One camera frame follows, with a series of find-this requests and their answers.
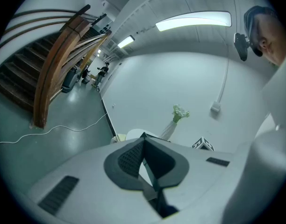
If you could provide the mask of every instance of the fluorescent light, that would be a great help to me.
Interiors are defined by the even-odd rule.
[[[133,38],[133,36],[128,36],[127,38],[125,38],[121,43],[118,44],[118,46],[120,48],[130,44],[131,42],[133,42],[135,39]]]
[[[190,25],[219,25],[231,27],[231,15],[229,12],[187,13],[156,23],[160,31]]]

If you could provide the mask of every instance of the vase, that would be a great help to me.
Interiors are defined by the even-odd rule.
[[[173,134],[175,128],[176,128],[177,123],[174,121],[171,121],[167,127],[163,130],[162,134],[159,136],[160,139],[168,141],[168,139],[171,137]]]

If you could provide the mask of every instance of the floor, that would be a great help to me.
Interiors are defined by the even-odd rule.
[[[49,107],[45,129],[29,128],[31,114],[0,94],[0,141],[17,141],[28,133],[45,133],[64,125],[79,130],[95,123],[104,110],[91,85],[76,84],[60,93]],[[108,145],[112,138],[106,117],[82,132],[58,127],[43,136],[28,136],[16,144],[0,144],[0,169],[10,184],[25,193],[54,168],[86,150]]]

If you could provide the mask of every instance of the hallway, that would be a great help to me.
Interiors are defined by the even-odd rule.
[[[17,141],[28,133],[45,133],[64,125],[74,130],[95,123],[104,115],[99,93],[76,84],[67,94],[60,93],[51,103],[44,130],[29,129],[31,113],[0,94],[0,141]],[[59,127],[43,136],[28,136],[16,144],[0,144],[0,169],[17,190],[25,193],[54,168],[86,150],[110,143],[112,133],[103,117],[82,132]]]

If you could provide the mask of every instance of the wooden staircase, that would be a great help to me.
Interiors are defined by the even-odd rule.
[[[34,110],[36,86],[43,63],[60,34],[61,32],[57,32],[32,42],[0,66],[0,92],[25,110]],[[100,34],[90,28],[80,41],[97,35]],[[79,46],[78,50],[86,46],[87,43]]]

